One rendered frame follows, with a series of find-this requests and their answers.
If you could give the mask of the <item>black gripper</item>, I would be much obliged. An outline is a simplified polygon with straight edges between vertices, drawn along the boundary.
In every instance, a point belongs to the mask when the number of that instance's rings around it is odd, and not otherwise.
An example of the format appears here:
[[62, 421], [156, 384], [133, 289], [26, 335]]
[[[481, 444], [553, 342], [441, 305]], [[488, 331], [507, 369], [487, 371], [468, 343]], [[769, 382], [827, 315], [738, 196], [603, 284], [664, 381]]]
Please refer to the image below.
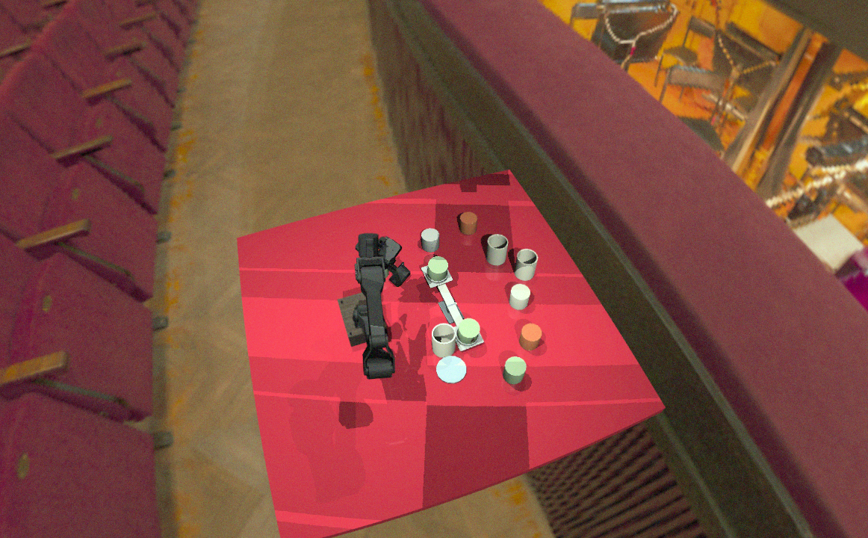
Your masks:
[[[356, 250], [359, 251], [359, 242], [356, 243]], [[396, 287], [400, 287], [404, 283], [404, 280], [406, 280], [411, 273], [410, 271], [408, 271], [408, 268], [404, 266], [404, 262], [401, 262], [401, 265], [399, 267], [395, 265], [387, 265], [386, 262], [384, 262], [384, 270], [386, 268], [392, 273], [392, 276], [391, 278], [389, 278], [389, 280], [391, 280], [393, 285], [395, 285]]]

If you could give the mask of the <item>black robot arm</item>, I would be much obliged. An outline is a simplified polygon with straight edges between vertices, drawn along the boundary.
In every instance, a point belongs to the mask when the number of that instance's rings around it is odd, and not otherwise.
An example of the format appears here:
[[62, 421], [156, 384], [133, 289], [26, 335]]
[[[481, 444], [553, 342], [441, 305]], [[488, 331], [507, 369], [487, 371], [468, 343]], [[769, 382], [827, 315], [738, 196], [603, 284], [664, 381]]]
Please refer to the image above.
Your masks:
[[[356, 328], [365, 330], [367, 347], [362, 354], [363, 372], [367, 380], [391, 378], [395, 372], [395, 356], [388, 345], [388, 334], [384, 330], [384, 262], [395, 265], [401, 245], [388, 236], [379, 238], [378, 234], [371, 232], [360, 234], [358, 238], [359, 258], [356, 258], [355, 274], [367, 304], [358, 304], [353, 309], [353, 321]], [[383, 350], [383, 347], [386, 347], [388, 352]]]

